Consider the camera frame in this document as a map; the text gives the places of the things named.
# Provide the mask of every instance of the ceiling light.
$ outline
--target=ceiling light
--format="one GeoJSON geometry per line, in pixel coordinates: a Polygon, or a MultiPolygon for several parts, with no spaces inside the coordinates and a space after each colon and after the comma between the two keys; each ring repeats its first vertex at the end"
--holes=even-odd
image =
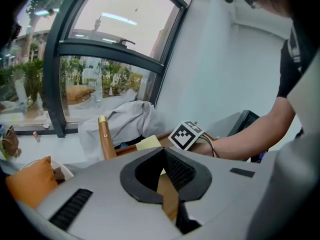
{"type": "MultiPolygon", "coordinates": [[[[52,9],[52,10],[53,10],[54,12],[56,12],[56,13],[59,12],[59,8],[54,8],[54,9],[52,9]]],[[[39,10],[39,11],[36,11],[34,14],[37,15],[37,16],[45,16],[45,15],[48,15],[49,12],[48,12],[47,10],[39,10]]]]}
{"type": "Polygon", "coordinates": [[[115,19],[115,20],[122,21],[122,22],[126,22],[126,23],[129,23],[131,25],[138,25],[138,23],[136,23],[136,22],[134,22],[134,21],[132,21],[130,19],[127,19],[127,18],[124,18],[124,17],[120,17],[118,15],[114,15],[114,14],[111,14],[111,13],[102,12],[101,16],[104,16],[104,17],[107,17],[107,18],[111,18],[111,19],[115,19]]]}
{"type": "Polygon", "coordinates": [[[48,15],[49,12],[47,10],[39,10],[39,11],[36,11],[34,14],[37,16],[44,16],[44,15],[48,15]]]}
{"type": "Polygon", "coordinates": [[[111,40],[111,39],[106,39],[106,38],[102,38],[103,41],[107,41],[107,42],[111,42],[111,43],[116,43],[117,41],[115,40],[111,40]]]}

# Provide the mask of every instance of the hand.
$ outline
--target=hand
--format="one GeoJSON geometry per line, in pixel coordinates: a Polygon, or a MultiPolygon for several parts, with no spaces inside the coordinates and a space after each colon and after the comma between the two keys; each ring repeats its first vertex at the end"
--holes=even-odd
{"type": "Polygon", "coordinates": [[[196,142],[188,151],[208,157],[213,157],[211,146],[207,142],[196,142]]]}

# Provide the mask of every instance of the small bottle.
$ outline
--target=small bottle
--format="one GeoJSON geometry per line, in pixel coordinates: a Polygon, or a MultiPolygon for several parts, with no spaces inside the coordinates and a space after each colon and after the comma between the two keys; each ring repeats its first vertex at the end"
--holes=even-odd
{"type": "Polygon", "coordinates": [[[34,136],[34,138],[35,138],[35,140],[36,140],[37,142],[40,142],[40,138],[39,138],[39,136],[38,136],[38,134],[37,134],[36,131],[33,132],[33,136],[34,136]]]}
{"type": "Polygon", "coordinates": [[[6,134],[6,130],[5,128],[2,126],[2,124],[0,124],[0,137],[5,136],[6,134]]]}

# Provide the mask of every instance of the window frame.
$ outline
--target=window frame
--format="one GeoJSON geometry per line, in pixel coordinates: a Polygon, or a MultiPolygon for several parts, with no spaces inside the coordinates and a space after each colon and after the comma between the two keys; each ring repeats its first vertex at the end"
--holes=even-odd
{"type": "Polygon", "coordinates": [[[64,0],[47,36],[43,56],[43,85],[44,98],[52,126],[48,129],[44,129],[40,125],[15,126],[17,135],[32,135],[34,131],[37,131],[40,135],[56,134],[58,138],[64,138],[66,134],[78,132],[78,123],[68,123],[66,121],[61,101],[60,61],[62,56],[87,56],[114,60],[154,72],[156,77],[149,101],[153,105],[157,103],[163,79],[189,5],[184,0],[170,0],[177,7],[178,14],[158,61],[142,53],[123,48],[120,45],[70,38],[69,33],[86,1],[64,0]]]}

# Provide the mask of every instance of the black sleeve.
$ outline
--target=black sleeve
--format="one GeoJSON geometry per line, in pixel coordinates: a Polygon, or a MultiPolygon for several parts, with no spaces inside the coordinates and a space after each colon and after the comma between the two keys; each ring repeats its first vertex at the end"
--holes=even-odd
{"type": "Polygon", "coordinates": [[[301,73],[289,54],[288,40],[286,40],[281,49],[280,85],[277,97],[286,98],[300,78],[301,73]]]}

